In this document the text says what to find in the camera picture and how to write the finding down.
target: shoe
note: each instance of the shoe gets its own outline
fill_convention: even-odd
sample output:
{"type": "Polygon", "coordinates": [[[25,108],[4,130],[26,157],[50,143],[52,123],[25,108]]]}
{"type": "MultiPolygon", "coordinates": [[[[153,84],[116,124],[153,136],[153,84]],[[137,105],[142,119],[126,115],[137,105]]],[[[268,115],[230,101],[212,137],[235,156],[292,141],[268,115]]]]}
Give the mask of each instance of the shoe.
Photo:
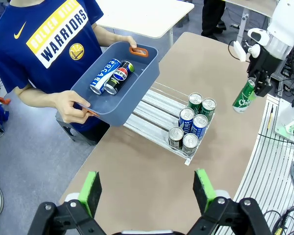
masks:
{"type": "Polygon", "coordinates": [[[222,34],[222,32],[223,32],[223,29],[222,28],[219,28],[219,27],[215,27],[214,28],[214,33],[222,34]]]}
{"type": "Polygon", "coordinates": [[[204,36],[204,37],[206,37],[206,38],[211,38],[211,39],[213,39],[213,40],[219,41],[219,40],[215,37],[215,35],[213,35],[213,34],[211,34],[211,35],[204,35],[204,34],[201,34],[201,35],[204,36]]]}
{"type": "Polygon", "coordinates": [[[222,29],[222,30],[226,30],[226,26],[225,23],[223,21],[219,21],[218,22],[218,28],[222,29]]]}

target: green gripper pad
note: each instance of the green gripper pad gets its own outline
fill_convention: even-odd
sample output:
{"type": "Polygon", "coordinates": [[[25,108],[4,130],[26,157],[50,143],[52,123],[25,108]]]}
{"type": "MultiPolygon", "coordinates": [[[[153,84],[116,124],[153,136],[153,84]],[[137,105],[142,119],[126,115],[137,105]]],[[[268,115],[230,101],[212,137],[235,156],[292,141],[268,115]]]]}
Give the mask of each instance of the green gripper pad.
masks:
{"type": "Polygon", "coordinates": [[[204,169],[198,169],[195,171],[193,191],[200,212],[203,214],[208,209],[210,203],[216,198],[214,188],[212,187],[204,169]]]}
{"type": "Polygon", "coordinates": [[[84,186],[79,193],[78,200],[85,206],[89,215],[94,218],[102,192],[99,173],[88,172],[84,186]]]}

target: blue t-shirt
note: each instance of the blue t-shirt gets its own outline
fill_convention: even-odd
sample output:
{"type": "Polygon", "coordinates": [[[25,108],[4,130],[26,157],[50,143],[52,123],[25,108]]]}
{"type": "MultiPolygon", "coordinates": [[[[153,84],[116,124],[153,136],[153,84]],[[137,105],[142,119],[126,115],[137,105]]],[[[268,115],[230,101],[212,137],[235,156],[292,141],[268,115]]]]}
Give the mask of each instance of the blue t-shirt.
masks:
{"type": "Polygon", "coordinates": [[[48,94],[70,90],[102,53],[92,29],[102,15],[95,0],[9,5],[0,19],[0,78],[7,92],[29,81],[48,94]]]}

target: green can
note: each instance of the green can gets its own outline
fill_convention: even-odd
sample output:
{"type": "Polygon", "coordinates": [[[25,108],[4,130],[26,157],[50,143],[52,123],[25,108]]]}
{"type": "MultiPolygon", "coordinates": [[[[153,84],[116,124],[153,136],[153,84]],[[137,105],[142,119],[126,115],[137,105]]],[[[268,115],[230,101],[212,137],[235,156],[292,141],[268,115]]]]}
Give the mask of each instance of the green can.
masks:
{"type": "Polygon", "coordinates": [[[212,98],[205,98],[202,101],[201,109],[199,111],[200,114],[203,114],[207,117],[208,121],[211,121],[212,116],[216,109],[216,101],[212,98]]]}
{"type": "Polygon", "coordinates": [[[233,109],[236,112],[243,113],[256,98],[254,87],[255,82],[249,79],[233,103],[233,109]]]}
{"type": "Polygon", "coordinates": [[[191,93],[188,96],[188,106],[189,108],[193,109],[195,112],[195,116],[199,113],[200,107],[202,102],[202,95],[199,93],[191,93]]]}

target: hand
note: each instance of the hand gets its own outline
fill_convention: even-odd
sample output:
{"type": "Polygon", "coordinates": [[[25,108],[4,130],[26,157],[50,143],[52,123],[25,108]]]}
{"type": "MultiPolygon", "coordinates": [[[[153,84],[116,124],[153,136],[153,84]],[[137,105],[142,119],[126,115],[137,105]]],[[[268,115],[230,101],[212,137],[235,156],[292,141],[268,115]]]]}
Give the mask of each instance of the hand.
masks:
{"type": "Polygon", "coordinates": [[[86,109],[79,110],[73,108],[74,102],[83,104],[86,107],[90,106],[90,103],[80,97],[75,91],[56,93],[54,102],[56,109],[59,111],[65,123],[76,122],[84,124],[88,117],[93,116],[86,109]]]}
{"type": "Polygon", "coordinates": [[[122,36],[121,41],[128,42],[130,44],[130,46],[133,48],[137,47],[136,41],[133,39],[132,36],[122,36]]]}

